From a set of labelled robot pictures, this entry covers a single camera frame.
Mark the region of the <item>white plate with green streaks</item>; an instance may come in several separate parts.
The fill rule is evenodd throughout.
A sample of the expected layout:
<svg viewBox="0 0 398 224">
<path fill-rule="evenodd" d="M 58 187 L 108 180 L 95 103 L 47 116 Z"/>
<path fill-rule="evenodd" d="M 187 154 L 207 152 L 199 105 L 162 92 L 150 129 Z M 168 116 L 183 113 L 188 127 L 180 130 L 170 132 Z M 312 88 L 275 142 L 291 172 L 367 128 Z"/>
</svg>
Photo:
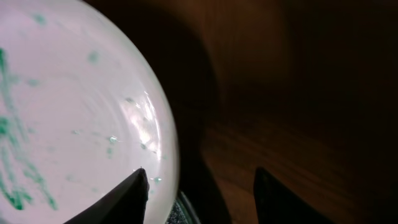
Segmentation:
<svg viewBox="0 0 398 224">
<path fill-rule="evenodd" d="M 1 1 L 1 222 L 65 223 L 136 169 L 145 223 L 178 188 L 174 119 L 151 67 L 83 1 Z"/>
</svg>

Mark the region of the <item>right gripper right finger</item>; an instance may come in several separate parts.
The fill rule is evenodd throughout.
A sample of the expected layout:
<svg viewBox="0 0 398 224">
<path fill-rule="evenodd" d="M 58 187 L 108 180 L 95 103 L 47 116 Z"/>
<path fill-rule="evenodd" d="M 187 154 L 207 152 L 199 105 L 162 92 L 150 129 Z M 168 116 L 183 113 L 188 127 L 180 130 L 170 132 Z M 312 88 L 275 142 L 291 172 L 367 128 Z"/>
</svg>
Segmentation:
<svg viewBox="0 0 398 224">
<path fill-rule="evenodd" d="M 253 185 L 259 224 L 333 224 L 262 167 Z"/>
</svg>

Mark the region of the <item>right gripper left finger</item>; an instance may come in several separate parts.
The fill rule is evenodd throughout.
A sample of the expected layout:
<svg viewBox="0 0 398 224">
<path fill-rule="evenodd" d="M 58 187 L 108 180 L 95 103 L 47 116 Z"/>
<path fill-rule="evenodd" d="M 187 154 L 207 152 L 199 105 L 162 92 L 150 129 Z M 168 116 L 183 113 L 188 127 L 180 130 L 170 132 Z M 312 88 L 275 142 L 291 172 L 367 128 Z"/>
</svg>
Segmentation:
<svg viewBox="0 0 398 224">
<path fill-rule="evenodd" d="M 140 168 L 65 224 L 143 224 L 149 183 Z"/>
</svg>

